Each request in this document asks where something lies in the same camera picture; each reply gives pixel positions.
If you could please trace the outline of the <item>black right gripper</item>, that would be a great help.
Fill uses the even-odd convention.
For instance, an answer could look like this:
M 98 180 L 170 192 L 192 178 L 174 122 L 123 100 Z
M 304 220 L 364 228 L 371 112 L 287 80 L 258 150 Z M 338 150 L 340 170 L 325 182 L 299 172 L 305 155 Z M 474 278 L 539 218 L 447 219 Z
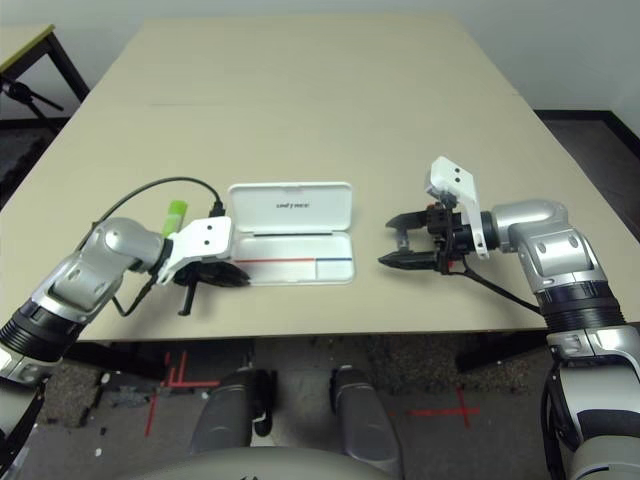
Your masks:
M 471 227 L 464 224 L 462 214 L 442 203 L 434 203 L 426 210 L 403 213 L 386 222 L 385 227 L 406 232 L 426 226 L 434 242 L 435 251 L 395 251 L 378 258 L 378 262 L 399 270 L 432 270 L 449 275 L 456 262 L 464 262 L 476 252 Z

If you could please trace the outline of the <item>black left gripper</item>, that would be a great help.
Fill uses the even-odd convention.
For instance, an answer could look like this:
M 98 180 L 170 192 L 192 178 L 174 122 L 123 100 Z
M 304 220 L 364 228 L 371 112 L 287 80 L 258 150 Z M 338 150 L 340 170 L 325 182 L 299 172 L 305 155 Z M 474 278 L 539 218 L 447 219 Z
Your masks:
M 241 288 L 250 285 L 249 275 L 229 263 L 202 263 L 193 262 L 180 269 L 173 277 L 176 285 L 185 288 L 185 295 L 179 316 L 191 314 L 197 286 L 199 283 L 214 284 L 217 275 L 222 278 L 217 280 L 217 285 L 222 288 Z

